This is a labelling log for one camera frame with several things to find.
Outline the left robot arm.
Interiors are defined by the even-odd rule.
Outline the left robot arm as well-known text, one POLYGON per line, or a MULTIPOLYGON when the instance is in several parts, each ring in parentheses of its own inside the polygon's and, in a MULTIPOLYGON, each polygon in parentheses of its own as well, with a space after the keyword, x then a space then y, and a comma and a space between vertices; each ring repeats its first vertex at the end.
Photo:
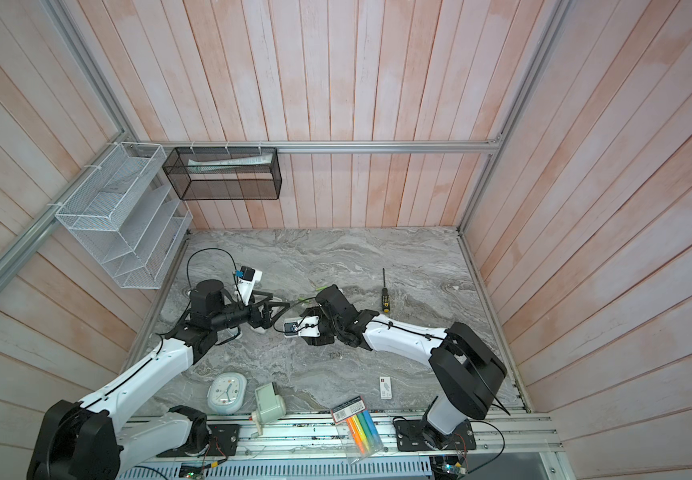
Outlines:
POLYGON ((81 400, 50 407, 27 478, 114 479, 166 451, 195 457, 208 453, 212 432, 207 416, 192 407, 175 406, 129 432, 123 428, 164 385, 221 345, 220 332, 243 324, 269 329, 291 306, 251 284, 234 290, 236 297, 219 280, 199 282, 178 321, 144 358, 81 400))

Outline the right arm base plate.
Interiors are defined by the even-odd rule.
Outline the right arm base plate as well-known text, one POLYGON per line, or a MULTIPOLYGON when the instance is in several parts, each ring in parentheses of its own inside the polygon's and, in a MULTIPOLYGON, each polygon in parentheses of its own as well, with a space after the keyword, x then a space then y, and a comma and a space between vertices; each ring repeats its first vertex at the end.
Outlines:
POLYGON ((476 440, 469 420, 459 424, 451 434, 443 434, 425 420, 408 420, 397 416, 392 419, 397 449, 401 452, 476 449, 476 440))

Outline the black yellow screwdriver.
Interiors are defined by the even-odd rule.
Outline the black yellow screwdriver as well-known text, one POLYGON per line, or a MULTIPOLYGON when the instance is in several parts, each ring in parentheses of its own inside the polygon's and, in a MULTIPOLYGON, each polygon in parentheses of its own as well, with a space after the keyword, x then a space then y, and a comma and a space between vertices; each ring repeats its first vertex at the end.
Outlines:
POLYGON ((387 283, 386 283, 386 271, 382 270, 382 289, 381 289, 381 305, 382 305, 382 311, 385 314, 388 314, 391 311, 391 301, 390 301, 390 294, 387 288, 387 283))

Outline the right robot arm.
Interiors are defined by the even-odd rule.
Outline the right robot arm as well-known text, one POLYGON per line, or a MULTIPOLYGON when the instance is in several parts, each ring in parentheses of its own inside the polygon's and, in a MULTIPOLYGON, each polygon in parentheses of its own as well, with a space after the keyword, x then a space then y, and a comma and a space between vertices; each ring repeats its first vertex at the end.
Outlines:
POLYGON ((468 325, 431 328, 394 320, 383 312, 358 310, 335 284, 320 291, 296 325, 310 346, 337 341, 353 348, 388 352, 429 367, 443 396, 426 414, 427 428, 448 436, 466 420, 482 421, 497 398, 507 368, 468 325))

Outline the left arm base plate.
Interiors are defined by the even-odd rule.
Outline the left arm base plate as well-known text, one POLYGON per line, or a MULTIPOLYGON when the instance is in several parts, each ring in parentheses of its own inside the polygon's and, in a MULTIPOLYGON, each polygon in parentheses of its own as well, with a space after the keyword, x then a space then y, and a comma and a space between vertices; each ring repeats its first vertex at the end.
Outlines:
POLYGON ((208 424, 199 428, 196 434, 190 434, 184 445, 166 450, 156 457, 231 457, 236 454, 239 433, 239 424, 208 424))

